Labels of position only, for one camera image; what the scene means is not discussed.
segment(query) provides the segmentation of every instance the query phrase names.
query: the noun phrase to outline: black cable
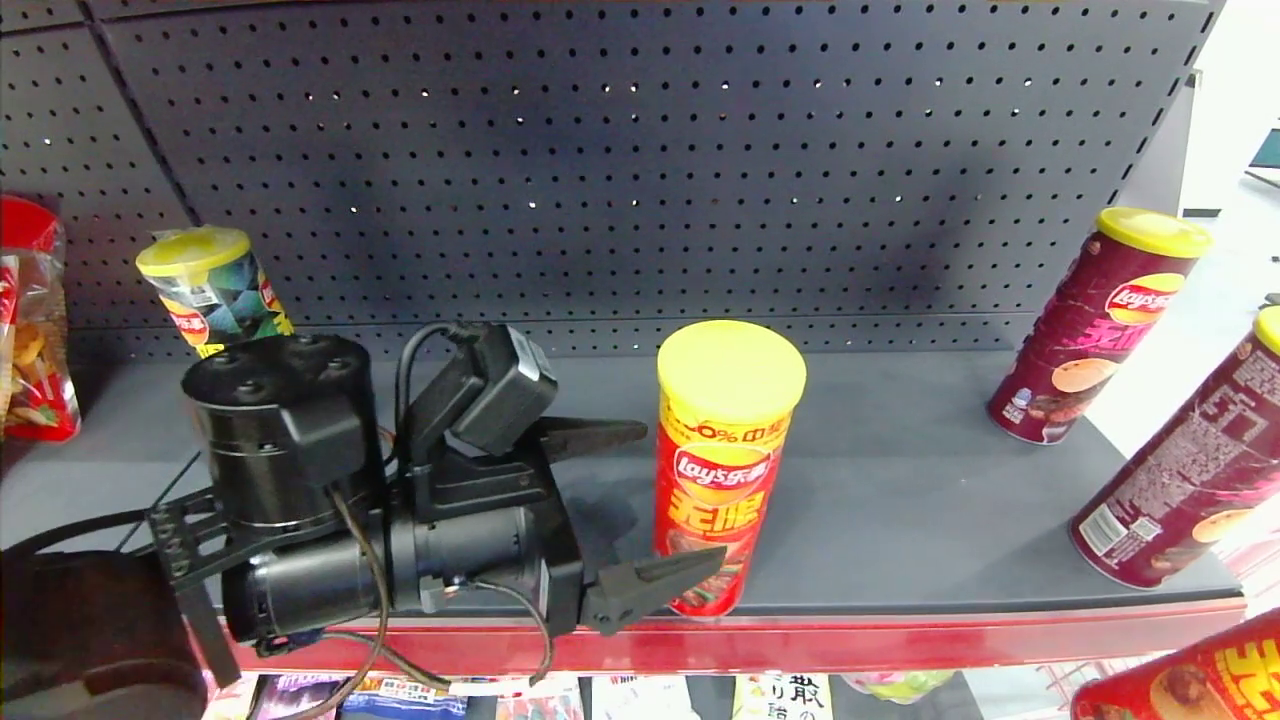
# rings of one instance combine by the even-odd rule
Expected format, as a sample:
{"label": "black cable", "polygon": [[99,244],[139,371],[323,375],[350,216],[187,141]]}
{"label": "black cable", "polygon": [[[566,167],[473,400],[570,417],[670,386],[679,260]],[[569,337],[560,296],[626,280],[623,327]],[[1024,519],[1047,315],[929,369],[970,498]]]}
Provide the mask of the black cable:
{"label": "black cable", "polygon": [[[352,633],[349,630],[325,630],[320,633],[320,637],[356,641],[356,642],[362,642],[367,646],[374,644],[374,638],[369,635],[362,635],[360,633]],[[415,683],[421,683],[422,685],[438,692],[443,693],[449,692],[451,682],[448,678],[442,678],[435,673],[419,667],[417,665],[411,662],[407,657],[404,657],[398,651],[390,647],[383,646],[378,652],[380,652],[383,657],[390,661],[392,665],[398,667],[401,673],[404,673],[406,675],[412,678]]]}
{"label": "black cable", "polygon": [[[160,491],[160,497],[157,497],[156,501],[151,503],[152,510],[155,510],[155,507],[164,501],[165,496],[168,496],[169,492],[173,491],[174,486],[177,486],[178,482],[182,480],[183,475],[187,474],[187,470],[191,470],[191,466],[196,464],[196,460],[200,460],[198,450],[196,451],[195,455],[191,456],[189,460],[187,460],[187,464],[183,465],[180,470],[178,470],[178,474],[174,475],[172,480],[169,480],[169,484],[165,486],[163,491]],[[124,538],[120,542],[115,543],[115,552],[123,551],[124,546],[128,544],[131,539],[133,539],[133,536],[142,528],[143,524],[146,524],[143,520],[138,520],[137,523],[134,523],[133,527],[129,528],[129,532],[124,533]]]}
{"label": "black cable", "polygon": [[[552,664],[556,661],[556,642],[552,638],[550,628],[547,625],[547,620],[543,615],[534,607],[532,601],[524,596],[520,591],[509,588],[499,583],[490,583],[488,580],[467,580],[458,585],[458,589],[486,589],[506,594],[515,598],[529,614],[534,618],[534,623],[538,625],[539,633],[543,637],[543,660],[538,665],[538,670],[529,678],[529,685],[532,687],[538,684],[539,680],[547,676],[552,670]],[[413,682],[420,683],[428,688],[439,691],[442,693],[448,693],[452,682],[447,678],[436,675],[429,670],[415,665],[411,660],[397,652],[396,650],[387,647],[385,644],[380,648],[374,643],[374,638],[369,635],[362,635],[360,633],[352,633],[348,630],[325,630],[320,634],[321,638],[343,638],[348,641],[362,642],[370,647],[375,647],[378,652],[383,655],[392,665],[398,667],[402,673],[413,679]]]}
{"label": "black cable", "polygon": [[147,511],[140,509],[113,512],[110,515],[100,515],[97,518],[90,518],[88,520],[78,520],[76,523],[68,523],[51,530],[31,536],[24,541],[19,541],[9,546],[9,548],[0,555],[6,559],[22,555],[35,555],[41,550],[46,550],[58,543],[67,542],[81,536],[87,536],[99,530],[109,530],[111,528],[120,528],[133,523],[143,523],[146,519]]}
{"label": "black cable", "polygon": [[547,626],[547,619],[543,614],[538,611],[534,606],[534,601],[525,597],[524,593],[515,588],[509,588],[500,583],[490,583],[488,580],[467,580],[461,585],[462,589],[484,589],[502,593],[511,597],[518,602],[529,614],[534,618],[534,623],[538,625],[538,630],[543,634],[543,661],[538,665],[538,670],[529,678],[529,685],[532,687],[538,684],[539,680],[547,676],[552,671],[552,662],[556,661],[556,642],[552,639],[552,629]]}
{"label": "black cable", "polygon": [[387,585],[387,570],[383,569],[383,560],[374,551],[372,543],[369,542],[369,536],[360,527],[360,523],[356,521],[355,515],[351,514],[351,507],[347,506],[347,501],[342,495],[334,488],[329,488],[328,492],[329,500],[333,501],[338,515],[342,515],[342,521],[347,525],[347,530],[351,532],[351,537],[356,539],[360,551],[369,559],[369,570],[372,573],[374,584],[378,587],[378,633],[371,641],[372,650],[369,652],[369,657],[360,665],[356,674],[347,678],[347,682],[339,685],[328,700],[308,710],[300,710],[298,712],[285,715],[279,720],[315,720],[330,710],[337,710],[351,693],[356,692],[360,683],[365,682],[365,676],[374,669],[374,664],[378,662],[378,656],[387,642],[387,624],[390,621],[392,614],[392,593]]}
{"label": "black cable", "polygon": [[426,338],[439,334],[448,333],[451,331],[457,331],[458,325],[456,323],[428,323],[415,332],[404,347],[401,348],[399,360],[396,361],[396,388],[394,388],[394,415],[392,418],[396,421],[396,442],[392,445],[390,455],[383,459],[383,466],[388,466],[399,456],[398,448],[403,442],[401,438],[404,434],[404,411],[408,410],[410,404],[410,391],[408,380],[413,373],[413,359],[417,356],[417,350],[422,347]]}

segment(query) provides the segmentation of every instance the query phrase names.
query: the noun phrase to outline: pegboard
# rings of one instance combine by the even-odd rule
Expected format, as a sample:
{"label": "pegboard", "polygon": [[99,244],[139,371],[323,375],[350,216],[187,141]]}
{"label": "pegboard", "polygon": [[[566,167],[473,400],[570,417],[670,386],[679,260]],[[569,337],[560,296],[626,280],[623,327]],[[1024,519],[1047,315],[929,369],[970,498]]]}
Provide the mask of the pegboard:
{"label": "pegboard", "polygon": [[[874,318],[805,316],[760,318],[804,352],[870,352],[884,350],[1006,350],[1030,329],[1034,314],[878,315]],[[685,320],[508,320],[552,356],[654,355],[662,340]],[[321,325],[315,332],[360,342],[374,360],[399,356],[413,325]],[[82,329],[72,336],[73,351],[102,363],[195,359],[180,336],[169,328]],[[451,352],[444,342],[428,343],[421,356]]]}
{"label": "pegboard", "polygon": [[0,33],[83,20],[76,0],[4,0],[0,5]]}
{"label": "pegboard", "polygon": [[[128,17],[163,6],[93,3],[189,205],[253,237],[300,325],[365,332],[460,316],[1024,323],[1123,186],[1221,3]],[[163,311],[140,311],[154,300],[132,245],[77,249],[127,275],[72,291],[78,327],[169,329]],[[937,340],[895,331],[896,346],[868,348]],[[127,334],[115,345],[136,355],[160,342]]]}
{"label": "pegboard", "polygon": [[133,256],[151,228],[186,224],[187,214],[90,31],[6,35],[0,56],[0,182],[67,225],[68,322],[168,323]]}
{"label": "pegboard", "polygon": [[[253,5],[260,3],[280,3],[284,0],[216,0],[219,6]],[[209,10],[209,0],[88,0],[93,15],[101,19],[151,15],[157,13],[177,13],[186,10]]]}

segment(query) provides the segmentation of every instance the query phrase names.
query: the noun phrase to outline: yellow lid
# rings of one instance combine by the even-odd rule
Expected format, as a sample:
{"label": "yellow lid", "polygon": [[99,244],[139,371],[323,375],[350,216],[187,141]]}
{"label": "yellow lid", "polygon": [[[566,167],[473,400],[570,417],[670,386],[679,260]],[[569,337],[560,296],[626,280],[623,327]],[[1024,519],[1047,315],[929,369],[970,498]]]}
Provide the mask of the yellow lid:
{"label": "yellow lid", "polygon": [[1280,355],[1280,305],[1263,307],[1258,313],[1258,319],[1253,320],[1253,334],[1258,336],[1271,352]]}
{"label": "yellow lid", "polygon": [[243,232],[204,225],[156,240],[138,252],[137,264],[143,275],[156,278],[195,275],[220,268],[248,250],[248,236]]}
{"label": "yellow lid", "polygon": [[658,350],[658,382],[703,419],[755,423],[791,411],[804,393],[804,357],[778,333],[739,320],[686,325]]}
{"label": "yellow lid", "polygon": [[1165,258],[1199,258],[1213,245],[1204,228],[1155,210],[1107,208],[1098,213],[1097,225],[1129,247]]}

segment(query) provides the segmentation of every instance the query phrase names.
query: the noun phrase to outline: black cylindrical motor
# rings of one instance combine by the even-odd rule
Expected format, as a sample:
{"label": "black cylindrical motor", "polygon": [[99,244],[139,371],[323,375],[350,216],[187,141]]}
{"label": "black cylindrical motor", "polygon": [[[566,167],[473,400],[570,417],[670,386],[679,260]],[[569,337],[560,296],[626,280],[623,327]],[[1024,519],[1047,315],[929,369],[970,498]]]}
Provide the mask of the black cylindrical motor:
{"label": "black cylindrical motor", "polygon": [[[422,579],[447,585],[485,574],[516,587],[535,580],[539,555],[525,507],[435,523],[417,523],[406,509],[390,514],[388,521],[374,512],[365,533],[387,569],[394,610],[435,610],[422,597]],[[223,612],[238,642],[325,628],[376,609],[369,559],[349,533],[288,544],[223,573]]]}
{"label": "black cylindrical motor", "polygon": [[369,352],[335,336],[276,336],[201,360],[182,379],[229,523],[261,534],[362,518],[384,487]]}

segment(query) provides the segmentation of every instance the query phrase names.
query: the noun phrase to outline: plastic wrapped chip canister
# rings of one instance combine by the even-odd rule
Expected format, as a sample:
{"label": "plastic wrapped chip canister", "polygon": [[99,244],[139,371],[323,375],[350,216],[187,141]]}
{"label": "plastic wrapped chip canister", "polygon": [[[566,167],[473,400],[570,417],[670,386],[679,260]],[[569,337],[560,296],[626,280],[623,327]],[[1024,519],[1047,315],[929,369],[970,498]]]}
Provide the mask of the plastic wrapped chip canister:
{"label": "plastic wrapped chip canister", "polygon": [[1280,493],[1280,307],[1071,521],[1107,577],[1153,588]]}
{"label": "plastic wrapped chip canister", "polygon": [[1280,717],[1280,610],[1093,680],[1071,720],[1274,720]]}
{"label": "plastic wrapped chip canister", "polygon": [[1198,225],[1134,208],[1107,208],[1096,228],[987,406],[1019,439],[1066,437],[1212,245]]}
{"label": "plastic wrapped chip canister", "polygon": [[805,374],[786,338],[736,320],[685,327],[658,351],[654,550],[727,547],[719,573],[672,602],[677,612],[724,615],[741,598]]}
{"label": "plastic wrapped chip canister", "polygon": [[156,233],[137,259],[178,332],[201,357],[259,337],[293,334],[266,273],[237,229]]}

